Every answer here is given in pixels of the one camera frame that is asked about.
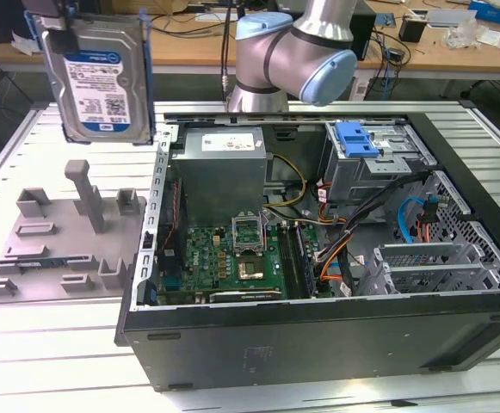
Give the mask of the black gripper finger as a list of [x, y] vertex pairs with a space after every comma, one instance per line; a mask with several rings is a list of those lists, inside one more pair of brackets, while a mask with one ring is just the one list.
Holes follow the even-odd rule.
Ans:
[[69, 1], [41, 1], [39, 17], [42, 27], [49, 33], [51, 49], [54, 53], [73, 54], [78, 52], [77, 36], [71, 28]]

